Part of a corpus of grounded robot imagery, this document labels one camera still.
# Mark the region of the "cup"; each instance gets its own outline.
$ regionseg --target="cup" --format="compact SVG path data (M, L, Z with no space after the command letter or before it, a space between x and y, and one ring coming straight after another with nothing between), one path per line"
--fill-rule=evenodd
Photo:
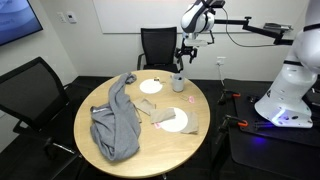
M181 74L172 75L172 89L175 92L181 92L184 88L184 77Z

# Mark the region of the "white paper plate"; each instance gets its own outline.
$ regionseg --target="white paper plate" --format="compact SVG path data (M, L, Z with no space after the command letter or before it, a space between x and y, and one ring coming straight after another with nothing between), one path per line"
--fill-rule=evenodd
M184 111L174 108L174 112L176 113L174 119L165 120L160 123L161 128L168 132L179 132L188 124L188 116Z
M154 94L162 89L162 84L154 79L147 79L140 84L140 90L146 94Z

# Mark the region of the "black floor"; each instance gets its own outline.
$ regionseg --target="black floor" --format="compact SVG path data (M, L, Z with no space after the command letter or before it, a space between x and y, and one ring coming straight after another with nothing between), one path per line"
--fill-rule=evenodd
M105 82L107 77L78 77L74 82L85 84L90 87L97 87ZM167 178L173 180L209 180L217 179L237 179L232 171L232 165L226 163L224 171L213 171L211 164L213 158L218 153L219 146L212 144L216 135L216 127L219 121L216 121L216 102L220 98L222 85L220 81L193 80L193 82L205 94L211 111L211 127L202 146L186 163L174 169L167 174ZM74 100L84 100L90 93L88 88L78 88L71 86L67 89L68 95ZM219 114L223 114L223 109L219 109ZM57 151L57 157L49 160L42 147L44 143L38 140L18 136L1 154L0 154L0 179L1 180L46 180L50 177L53 170L59 164L65 161L70 154L64 151ZM80 160L74 161L68 166L56 179L71 180L74 179L80 167ZM119 179L105 173L99 172L95 168L88 166L84 168L79 179Z

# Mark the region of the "gray cloth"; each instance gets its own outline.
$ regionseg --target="gray cloth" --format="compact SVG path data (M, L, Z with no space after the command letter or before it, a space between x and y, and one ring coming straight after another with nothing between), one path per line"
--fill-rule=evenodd
M139 149L140 124L130 97L124 93L125 84L135 80L134 74L122 74L109 89L109 103L91 108L91 135L111 161L129 158Z

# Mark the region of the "black chair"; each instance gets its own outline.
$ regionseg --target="black chair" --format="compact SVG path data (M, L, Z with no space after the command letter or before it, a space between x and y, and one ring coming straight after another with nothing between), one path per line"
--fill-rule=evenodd
M137 70L141 69L142 57L145 55L146 65L143 69L159 69L178 73L183 70L182 59L174 64L174 54L176 51L177 28L141 28L141 41L143 54L138 57Z
M70 152L70 159L55 169L54 179L76 158L77 151L73 123L77 108L70 102L59 77L38 57L0 77L0 110L16 117L19 122L13 131L44 142L44 150L52 157L52 150Z

